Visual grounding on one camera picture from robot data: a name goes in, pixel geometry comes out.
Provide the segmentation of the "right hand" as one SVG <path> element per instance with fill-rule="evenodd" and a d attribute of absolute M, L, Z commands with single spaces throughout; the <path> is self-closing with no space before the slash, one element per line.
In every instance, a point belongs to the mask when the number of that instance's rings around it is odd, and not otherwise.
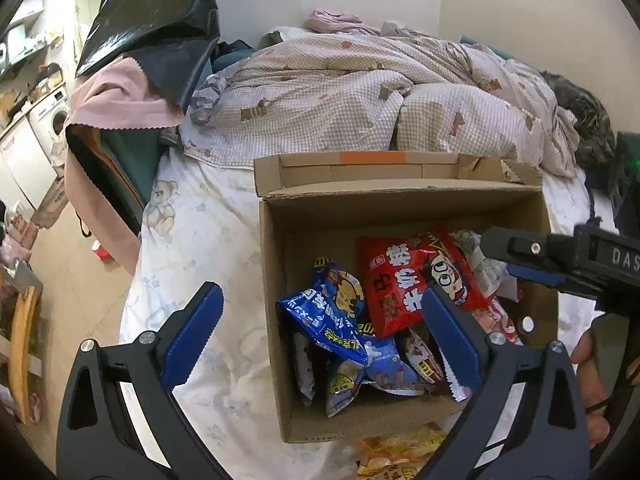
<path fill-rule="evenodd" d="M 585 408 L 592 408 L 605 401 L 608 398 L 608 390 L 603 385 L 594 362 L 592 330 L 586 330 L 582 334 L 570 360 L 577 366 L 576 378 Z M 604 408 L 588 413 L 586 424 L 589 448 L 592 450 L 608 437 L 611 430 L 610 424 L 604 417 Z"/>

